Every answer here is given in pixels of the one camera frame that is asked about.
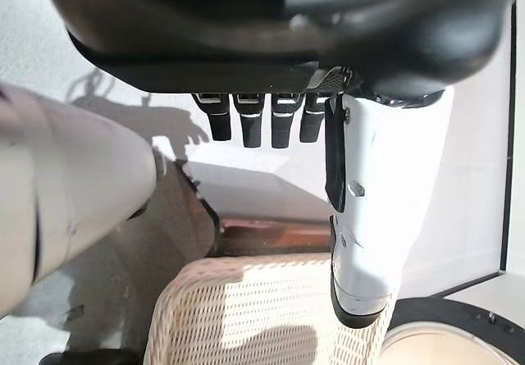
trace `floor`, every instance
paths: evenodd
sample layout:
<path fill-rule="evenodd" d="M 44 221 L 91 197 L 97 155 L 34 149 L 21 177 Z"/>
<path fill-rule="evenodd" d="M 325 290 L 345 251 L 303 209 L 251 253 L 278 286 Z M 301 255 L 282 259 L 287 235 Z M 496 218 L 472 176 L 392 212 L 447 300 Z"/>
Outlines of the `floor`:
<path fill-rule="evenodd" d="M 523 311 L 525 277 L 523 276 L 507 272 L 447 298 L 484 308 L 525 328 Z"/>

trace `woven texture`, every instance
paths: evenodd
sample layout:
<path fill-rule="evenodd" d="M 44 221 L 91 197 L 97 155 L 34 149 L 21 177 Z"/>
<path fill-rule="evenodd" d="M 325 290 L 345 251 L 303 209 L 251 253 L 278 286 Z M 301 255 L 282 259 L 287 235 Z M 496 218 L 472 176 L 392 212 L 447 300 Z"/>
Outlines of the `woven texture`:
<path fill-rule="evenodd" d="M 159 297 L 144 363 L 368 365 L 394 305 L 351 330 L 332 310 L 327 254 L 206 258 Z"/>

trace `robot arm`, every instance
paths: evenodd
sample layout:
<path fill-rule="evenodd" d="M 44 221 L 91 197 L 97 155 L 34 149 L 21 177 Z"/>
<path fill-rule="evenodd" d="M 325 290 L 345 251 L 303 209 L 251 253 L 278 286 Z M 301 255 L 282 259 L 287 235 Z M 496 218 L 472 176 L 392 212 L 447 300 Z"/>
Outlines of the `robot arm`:
<path fill-rule="evenodd" d="M 432 195 L 454 91 L 428 106 L 339 96 L 326 105 L 331 297 L 346 325 L 370 325 L 399 288 Z"/>
<path fill-rule="evenodd" d="M 0 89 L 0 316 L 148 201 L 160 161 L 133 131 Z"/>

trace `white wicker basket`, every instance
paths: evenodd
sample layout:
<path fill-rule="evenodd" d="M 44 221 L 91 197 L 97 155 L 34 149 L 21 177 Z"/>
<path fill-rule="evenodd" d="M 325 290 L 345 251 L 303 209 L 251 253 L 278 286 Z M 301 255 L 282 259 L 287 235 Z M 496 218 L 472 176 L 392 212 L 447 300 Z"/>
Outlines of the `white wicker basket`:
<path fill-rule="evenodd" d="M 350 330 L 332 310 L 328 254 L 206 258 L 159 297 L 144 363 L 371 364 L 394 304 Z"/>

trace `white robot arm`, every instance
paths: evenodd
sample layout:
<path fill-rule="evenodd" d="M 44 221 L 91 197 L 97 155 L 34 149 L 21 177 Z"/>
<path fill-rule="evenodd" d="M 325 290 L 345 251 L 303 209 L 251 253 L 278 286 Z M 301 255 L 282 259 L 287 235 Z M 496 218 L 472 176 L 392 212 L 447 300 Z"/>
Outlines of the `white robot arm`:
<path fill-rule="evenodd" d="M 148 201 L 151 146 L 125 127 L 0 88 L 0 316 Z"/>

